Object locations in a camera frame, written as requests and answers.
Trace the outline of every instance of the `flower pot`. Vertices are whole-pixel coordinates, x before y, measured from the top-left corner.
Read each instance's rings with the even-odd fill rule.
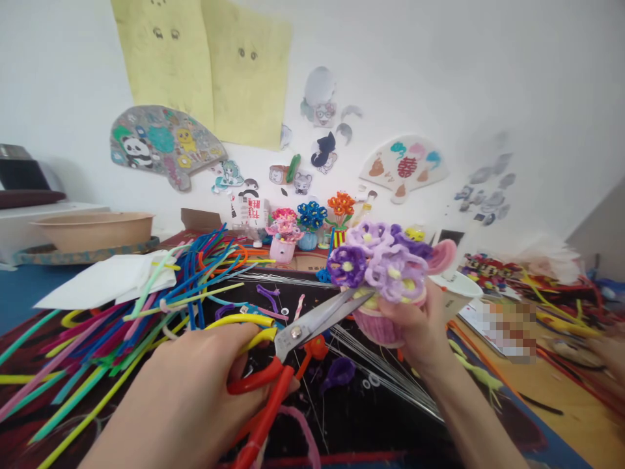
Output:
[[[317,247],[317,233],[307,231],[304,237],[298,241],[298,248],[302,251],[312,251]]]
[[[288,264],[293,259],[294,252],[295,242],[287,242],[273,237],[269,250],[269,258],[274,259],[276,264]]]

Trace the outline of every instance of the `yellow flower center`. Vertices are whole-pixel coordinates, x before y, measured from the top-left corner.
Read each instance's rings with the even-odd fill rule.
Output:
[[[399,280],[402,278],[402,273],[399,270],[394,269],[393,267],[389,267],[387,272],[389,276],[395,280]]]

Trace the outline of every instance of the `yellow paper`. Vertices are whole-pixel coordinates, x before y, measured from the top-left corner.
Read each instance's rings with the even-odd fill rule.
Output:
[[[111,0],[135,105],[159,104],[215,127],[199,0]]]
[[[290,24],[225,0],[202,0],[202,14],[210,49],[215,135],[279,150]]]

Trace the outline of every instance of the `blue vase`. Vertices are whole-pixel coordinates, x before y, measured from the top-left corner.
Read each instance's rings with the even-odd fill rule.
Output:
[[[317,247],[317,234],[307,231],[298,241],[298,248],[302,251],[313,251]]]

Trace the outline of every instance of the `pipe cleaner flower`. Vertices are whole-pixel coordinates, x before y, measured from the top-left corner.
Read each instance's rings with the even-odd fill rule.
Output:
[[[299,223],[310,231],[316,231],[321,228],[327,216],[326,208],[319,206],[314,201],[298,205],[298,212],[301,214]]]
[[[423,293],[427,263],[405,246],[380,245],[365,271],[365,280],[391,303],[410,302]]]
[[[365,254],[373,256],[376,246],[390,246],[393,243],[393,237],[387,224],[365,220],[357,227],[347,230],[345,241],[350,246],[360,246]]]
[[[402,227],[397,223],[391,225],[391,235],[393,236],[392,246],[400,244],[408,249],[411,254],[421,257],[426,261],[432,258],[432,248],[429,244],[424,242],[416,242],[408,237]]]
[[[349,219],[347,218],[344,220],[343,217],[345,215],[351,217],[354,214],[355,203],[356,201],[345,192],[337,192],[336,197],[331,197],[330,199],[328,199],[327,204],[329,207],[334,209],[334,215],[337,217],[337,228],[342,227],[343,223]]]
[[[358,287],[365,278],[366,268],[365,252],[357,246],[340,246],[327,260],[332,283],[340,287]]]
[[[286,218],[286,219],[290,219],[292,218],[293,221],[297,220],[298,215],[295,213],[295,210],[293,210],[292,208],[278,208],[275,212],[273,212],[271,214],[271,216],[273,217],[274,220],[277,220],[278,218]]]

